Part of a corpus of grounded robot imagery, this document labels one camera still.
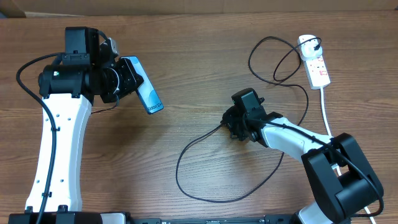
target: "power socket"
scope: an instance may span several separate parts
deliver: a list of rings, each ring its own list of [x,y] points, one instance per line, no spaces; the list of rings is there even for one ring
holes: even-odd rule
[[[314,38],[314,35],[301,35],[298,38],[298,43],[302,43],[308,39]],[[318,41],[310,41],[313,44],[309,45],[309,47],[314,47],[318,45]],[[302,48],[300,48],[300,56],[304,55],[305,52],[302,52]],[[328,74],[328,70],[326,69],[325,61],[323,60],[322,55],[318,55],[315,58],[308,59],[308,55],[306,55],[306,60],[303,60],[305,72],[307,73],[308,80],[310,82],[311,89],[319,90],[322,87],[325,87],[330,84],[330,78]]]

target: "wooden surface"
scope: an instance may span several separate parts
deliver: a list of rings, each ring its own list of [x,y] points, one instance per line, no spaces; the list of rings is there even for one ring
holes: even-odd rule
[[[396,223],[397,24],[396,11],[0,20],[0,223],[24,210],[42,132],[42,110],[18,86],[16,71],[33,58],[63,51],[66,26],[96,27],[117,40],[121,55],[137,55],[165,105],[149,116],[133,94],[117,109],[89,119],[81,162],[84,211],[123,210],[134,217],[160,218],[255,217],[294,213],[312,202],[305,171],[289,156],[257,192],[227,204],[184,196],[175,184],[175,165],[184,146],[217,126],[232,105],[231,95],[244,88],[253,87],[265,97],[268,112],[297,122],[305,108],[303,92],[260,82],[250,74],[247,59],[265,36],[295,43],[299,35],[315,34],[323,39],[331,77],[325,89],[331,130],[357,139],[384,186],[386,207],[376,220]],[[253,69],[271,78],[288,50],[266,42],[253,56]],[[48,63],[22,74],[36,93],[37,76]],[[296,66],[297,56],[292,55],[277,76]],[[319,91],[310,89],[304,68],[287,83],[308,90],[310,107],[302,126],[325,134]],[[108,106],[96,98],[94,110]],[[268,176],[279,156],[260,144],[232,141],[223,128],[186,153],[180,183],[197,197],[235,198]]]

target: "phone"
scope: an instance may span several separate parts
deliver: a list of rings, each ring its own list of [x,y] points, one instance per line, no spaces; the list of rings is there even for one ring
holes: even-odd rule
[[[120,60],[122,59],[130,60],[136,73],[144,79],[144,82],[137,89],[137,95],[147,113],[154,114],[162,110],[164,108],[163,103],[157,95],[154,86],[152,86],[152,83],[149,81],[149,78],[138,58],[136,56],[123,56]]]

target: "power strip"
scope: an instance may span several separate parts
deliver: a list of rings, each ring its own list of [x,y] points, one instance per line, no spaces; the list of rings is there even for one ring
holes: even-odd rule
[[[301,35],[297,42],[301,44],[308,39],[314,38],[314,35]],[[300,56],[304,62],[305,72],[307,73],[311,89],[319,90],[330,84],[328,70],[326,69],[325,61],[322,56],[322,48],[319,50],[312,50],[313,46],[318,45],[318,40],[314,39],[300,46]]]

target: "electrical wire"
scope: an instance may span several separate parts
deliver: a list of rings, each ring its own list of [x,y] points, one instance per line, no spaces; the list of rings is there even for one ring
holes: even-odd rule
[[[253,188],[250,192],[248,192],[248,193],[246,193],[246,194],[244,194],[243,196],[240,196],[240,197],[238,197],[238,198],[231,199],[231,200],[210,200],[210,199],[203,199],[203,198],[198,198],[198,197],[194,197],[194,196],[192,196],[192,195],[189,195],[188,193],[186,193],[186,192],[181,188],[180,183],[178,182],[178,167],[180,166],[181,158],[182,158],[182,156],[185,154],[185,152],[188,150],[188,148],[189,148],[191,145],[193,145],[193,144],[195,144],[196,142],[201,141],[201,140],[203,140],[204,138],[206,138],[206,137],[212,135],[212,134],[215,133],[217,130],[219,130],[220,127],[222,127],[222,125],[224,125],[224,124],[221,123],[219,126],[217,126],[217,128],[211,130],[209,133],[207,133],[207,134],[205,134],[205,135],[203,135],[203,136],[201,136],[201,137],[199,137],[199,138],[193,140],[193,141],[190,142],[189,144],[187,144],[187,146],[185,146],[184,150],[181,152],[180,157],[178,158],[177,167],[175,168],[175,181],[176,181],[177,186],[178,186],[178,188],[180,189],[180,191],[181,191],[183,194],[185,194],[187,197],[190,197],[190,198],[196,199],[196,200],[201,200],[201,201],[204,201],[204,202],[211,202],[211,203],[230,203],[230,202],[237,202],[237,201],[239,201],[239,200],[242,200],[242,199],[244,199],[244,198],[250,196],[250,195],[251,195],[252,193],[254,193],[257,189],[259,189],[261,186],[263,186],[263,185],[272,177],[272,175],[274,175],[274,173],[276,172],[276,170],[279,168],[280,164],[282,163],[282,158],[283,158],[283,157],[281,157],[281,158],[279,159],[279,163],[278,163],[278,165],[276,166],[276,168],[268,175],[268,177],[267,177],[264,181],[262,181],[259,185],[257,185],[257,187]]]
[[[113,91],[113,94],[115,94],[118,90],[119,90],[119,86],[120,86],[120,78],[119,78],[119,75],[118,75],[118,73],[115,71],[115,69],[113,69],[113,68],[107,68],[107,69],[110,69],[110,70],[112,70],[113,71],[113,73],[115,74],[115,76],[116,76],[116,78],[118,79],[118,85],[116,86],[116,88],[114,89],[114,91]]]
[[[49,57],[55,57],[58,56],[62,53],[54,53],[54,54],[49,54],[49,55],[45,55],[42,57],[39,57],[37,59],[34,59],[28,63],[26,63],[25,65],[23,65],[17,72],[16,75],[16,79],[17,82],[19,84],[19,86],[25,90],[31,97],[33,97],[33,99],[35,99],[40,105],[42,105],[44,111],[47,113],[47,115],[49,116],[49,120],[50,120],[50,124],[51,124],[51,131],[52,131],[52,146],[51,146],[51,156],[50,156],[50,164],[49,164],[49,172],[47,174],[47,180],[45,181],[45,187],[44,187],[44,194],[43,194],[43,201],[42,204],[40,206],[40,210],[39,210],[39,215],[37,216],[37,220],[36,220],[36,224],[40,224],[40,221],[43,217],[43,213],[44,213],[44,209],[45,209],[45,205],[47,204],[47,198],[49,196],[49,192],[50,192],[50,184],[51,184],[51,178],[52,178],[52,172],[53,172],[53,168],[54,168],[54,162],[55,162],[55,151],[57,149],[57,128],[55,125],[55,120],[54,117],[52,116],[52,113],[50,111],[50,109],[48,108],[48,106],[43,102],[42,99],[40,99],[36,94],[34,94],[30,89],[28,89],[23,82],[21,81],[21,73],[22,71],[27,68],[29,65],[32,65],[40,60],[49,58]]]
[[[59,64],[61,64],[61,62],[62,62],[62,55],[63,55],[63,54],[58,54],[58,55],[55,57],[54,61],[51,63],[51,65],[59,65]]]
[[[323,91],[323,87],[320,88],[320,98],[321,98],[321,111],[322,111],[323,122],[325,123],[326,131],[327,131],[328,135],[332,137],[331,131],[330,131],[330,128],[329,128],[328,118],[326,117],[325,94],[324,94],[324,91]],[[339,166],[336,166],[336,171],[337,171],[337,174],[339,176],[341,176],[341,170],[340,170]],[[371,214],[371,211],[368,209],[367,206],[364,207],[364,209],[365,209],[365,212],[367,214]],[[376,221],[374,220],[373,217],[369,217],[369,219],[371,220],[372,224],[376,224]]]
[[[97,33],[98,33],[100,36],[102,36],[102,38],[103,38],[104,40],[107,40],[107,39],[108,39],[104,32],[102,32],[102,31],[99,30]]]
[[[359,176],[362,177],[364,180],[366,180],[366,182],[367,182],[367,183],[371,186],[371,188],[373,189],[374,193],[376,194],[376,198],[377,198],[377,200],[379,201],[379,209],[378,209],[376,212],[374,212],[374,213],[370,213],[370,214],[354,214],[352,217],[365,217],[365,218],[375,217],[375,216],[377,216],[377,215],[380,215],[380,214],[382,213],[382,211],[384,210],[384,201],[383,201],[383,198],[381,197],[379,191],[377,190],[377,188],[376,188],[376,186],[373,184],[373,182],[371,182],[371,180],[370,180],[358,167],[356,167],[349,159],[347,159],[344,155],[342,155],[341,152],[339,152],[339,151],[337,151],[337,150],[334,150],[330,144],[324,143],[323,141],[321,141],[321,140],[315,138],[314,136],[311,136],[311,135],[309,135],[309,134],[303,132],[302,130],[299,130],[299,129],[295,128],[295,127],[288,126],[288,125],[286,125],[286,124],[278,124],[278,123],[274,123],[274,122],[271,122],[271,121],[263,121],[263,120],[260,120],[260,119],[249,119],[249,118],[245,118],[245,120],[248,120],[248,121],[257,121],[257,122],[260,122],[260,123],[266,123],[266,124],[274,125],[274,126],[277,126],[277,127],[280,127],[280,128],[286,128],[286,129],[295,131],[296,133],[301,134],[302,136],[304,136],[304,137],[310,139],[311,141],[316,142],[316,143],[319,143],[319,144],[321,144],[321,145],[324,146],[324,147],[327,147],[331,152],[334,152],[341,160],[343,160],[344,162],[346,162],[347,165],[348,165],[350,168],[352,168],[353,170],[355,170],[355,171],[359,174]]]
[[[108,109],[91,112],[91,114],[100,113],[100,112],[104,112],[107,110],[112,110],[112,109],[115,109],[117,106],[119,106],[119,97],[116,95],[116,104],[114,106],[112,106],[111,108],[108,108]]]
[[[251,57],[252,57],[253,53],[256,51],[256,49],[257,49],[264,41],[269,40],[269,39],[279,40],[279,41],[281,41],[281,42],[287,44],[288,46],[290,46],[290,47],[292,48],[292,50],[290,50],[290,51],[280,60],[280,62],[277,64],[277,66],[276,66],[276,68],[275,68],[275,70],[274,70],[273,78],[274,78],[274,80],[275,80],[276,82],[278,82],[278,83],[270,82],[270,81],[268,81],[268,80],[266,80],[266,79],[261,78],[261,77],[251,68]],[[255,75],[255,76],[256,76],[257,78],[259,78],[260,80],[262,80],[262,81],[264,81],[264,82],[266,82],[266,83],[269,83],[269,84],[277,85],[277,86],[284,86],[284,87],[297,86],[297,87],[301,88],[301,89],[304,91],[305,97],[306,97],[306,99],[307,99],[307,104],[306,104],[306,107],[305,107],[304,114],[303,114],[302,118],[300,119],[300,121],[298,122],[297,125],[300,125],[300,124],[301,124],[301,122],[304,120],[305,115],[307,114],[307,111],[308,111],[308,94],[307,94],[307,92],[305,91],[305,89],[304,89],[302,86],[300,86],[300,85],[296,85],[296,84],[289,84],[289,85],[287,85],[287,84],[282,84],[282,82],[284,82],[284,81],[288,80],[290,77],[292,77],[292,76],[299,70],[299,68],[300,68],[300,66],[301,66],[301,58],[300,58],[299,52],[297,51],[297,47],[300,47],[302,44],[304,44],[304,43],[306,43],[306,42],[308,42],[308,41],[311,41],[311,40],[313,40],[313,39],[318,39],[318,40],[319,40],[319,44],[318,44],[317,46],[315,46],[315,48],[319,48],[319,47],[320,47],[320,44],[321,44],[321,41],[322,41],[321,38],[319,38],[319,37],[315,37],[315,38],[308,39],[308,40],[306,40],[305,42],[302,42],[301,44],[298,44],[297,46],[293,46],[291,43],[287,42],[287,41],[284,40],[284,39],[281,39],[281,38],[278,38],[278,37],[269,36],[269,37],[266,37],[266,38],[260,40],[260,42],[258,42],[258,43],[256,44],[256,46],[252,49],[252,51],[251,51],[251,53],[250,53],[250,56],[249,56],[249,60],[248,60],[248,65],[249,65],[250,71],[253,73],[253,75]],[[293,51],[296,51],[296,53],[297,53],[297,55],[298,55],[298,59],[299,59],[299,65],[298,65],[298,67],[296,68],[296,70],[295,70],[292,74],[290,74],[290,75],[287,76],[286,78],[283,78],[283,79],[281,79],[281,80],[277,80],[276,77],[275,77],[275,75],[276,75],[277,69],[279,68],[279,65],[281,65],[281,63],[285,60],[285,58],[286,58],[291,52],[293,52]],[[204,202],[211,202],[211,203],[237,202],[237,201],[239,201],[239,200],[242,200],[242,199],[244,199],[244,198],[250,196],[250,195],[251,195],[253,192],[255,192],[258,188],[260,188],[261,186],[263,186],[263,185],[272,177],[272,175],[274,175],[274,173],[278,170],[280,164],[282,163],[282,160],[283,160],[284,154],[285,154],[284,152],[281,154],[277,166],[276,166],[275,169],[270,173],[270,175],[269,175],[264,181],[262,181],[259,185],[257,185],[257,187],[253,188],[249,193],[247,193],[247,194],[245,194],[245,195],[243,195],[243,196],[241,196],[241,197],[239,197],[239,198],[235,198],[235,199],[231,199],[231,200],[209,200],[209,199],[203,199],[203,198],[194,197],[194,196],[192,196],[192,195],[187,194],[187,193],[181,188],[181,186],[180,186],[180,184],[179,184],[179,182],[178,182],[178,167],[179,167],[179,165],[180,165],[181,158],[182,158],[182,156],[185,154],[185,152],[188,150],[188,148],[189,148],[192,144],[194,144],[194,143],[196,143],[197,141],[200,141],[201,139],[203,139],[203,138],[205,138],[205,137],[207,137],[207,136],[213,134],[215,131],[219,130],[221,126],[222,126],[222,124],[219,125],[217,128],[213,129],[212,131],[210,131],[209,133],[207,133],[207,134],[205,134],[205,135],[203,135],[203,136],[201,136],[201,137],[199,137],[199,138],[193,140],[192,142],[190,142],[187,146],[185,146],[184,150],[183,150],[183,151],[181,152],[181,154],[180,154],[180,157],[179,157],[178,162],[177,162],[177,167],[176,167],[176,170],[175,170],[175,181],[176,181],[177,186],[178,186],[178,188],[180,189],[180,191],[181,191],[183,194],[185,194],[187,197],[190,197],[190,198],[193,198],[193,199],[196,199],[196,200],[201,200],[201,201],[204,201]]]

